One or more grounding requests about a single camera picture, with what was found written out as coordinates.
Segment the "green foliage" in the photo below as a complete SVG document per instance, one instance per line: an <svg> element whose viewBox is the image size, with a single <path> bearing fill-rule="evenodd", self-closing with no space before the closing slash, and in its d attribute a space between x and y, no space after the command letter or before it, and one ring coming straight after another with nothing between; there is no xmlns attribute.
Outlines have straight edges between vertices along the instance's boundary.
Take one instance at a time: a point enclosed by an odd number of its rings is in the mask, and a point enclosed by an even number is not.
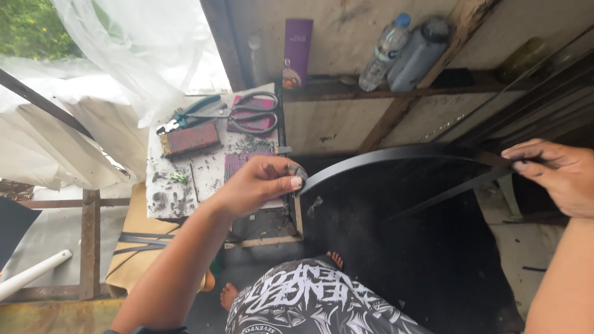
<svg viewBox="0 0 594 334"><path fill-rule="evenodd" d="M35 60L82 55L49 0L0 1L0 53Z"/></svg>

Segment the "gray bottle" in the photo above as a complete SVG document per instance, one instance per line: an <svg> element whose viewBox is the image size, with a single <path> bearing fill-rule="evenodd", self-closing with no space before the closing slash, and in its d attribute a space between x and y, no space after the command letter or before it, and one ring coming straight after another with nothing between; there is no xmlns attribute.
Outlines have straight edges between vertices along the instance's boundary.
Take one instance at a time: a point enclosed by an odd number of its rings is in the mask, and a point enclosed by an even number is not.
<svg viewBox="0 0 594 334"><path fill-rule="evenodd" d="M443 17L430 17L416 27L388 71L390 90L407 92L415 88L446 51L449 36L450 26Z"/></svg>

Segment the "blue bottle cap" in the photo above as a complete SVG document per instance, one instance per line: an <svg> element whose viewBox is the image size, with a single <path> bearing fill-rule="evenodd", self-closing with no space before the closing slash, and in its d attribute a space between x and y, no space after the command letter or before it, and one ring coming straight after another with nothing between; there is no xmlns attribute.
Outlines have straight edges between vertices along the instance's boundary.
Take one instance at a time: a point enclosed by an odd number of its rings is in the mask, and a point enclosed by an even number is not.
<svg viewBox="0 0 594 334"><path fill-rule="evenodd" d="M405 12L401 12L395 21L399 27L408 28L410 24L410 15Z"/></svg>

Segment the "forearm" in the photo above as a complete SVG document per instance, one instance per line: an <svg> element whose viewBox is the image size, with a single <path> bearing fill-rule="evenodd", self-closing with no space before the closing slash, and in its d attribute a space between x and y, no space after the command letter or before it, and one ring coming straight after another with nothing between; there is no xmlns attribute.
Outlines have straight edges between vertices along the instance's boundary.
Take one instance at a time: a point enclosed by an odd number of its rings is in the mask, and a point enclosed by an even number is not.
<svg viewBox="0 0 594 334"><path fill-rule="evenodd" d="M138 280L111 329L127 334L139 326L182 326L231 223L215 200L201 203Z"/></svg>
<svg viewBox="0 0 594 334"><path fill-rule="evenodd" d="M530 306L526 334L594 333L594 220L572 218Z"/></svg>

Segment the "white pvc pipe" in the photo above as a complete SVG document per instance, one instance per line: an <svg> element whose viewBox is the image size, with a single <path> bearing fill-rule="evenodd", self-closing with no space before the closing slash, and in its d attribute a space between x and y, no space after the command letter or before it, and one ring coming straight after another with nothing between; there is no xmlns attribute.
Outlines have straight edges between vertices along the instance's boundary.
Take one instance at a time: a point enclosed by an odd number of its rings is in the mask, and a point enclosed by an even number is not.
<svg viewBox="0 0 594 334"><path fill-rule="evenodd" d="M72 253L69 250L63 250L49 259L41 261L22 273L0 283L0 301L19 291L25 285L40 278L43 274L52 270L53 268L56 268L59 264L70 259L71 257Z"/></svg>

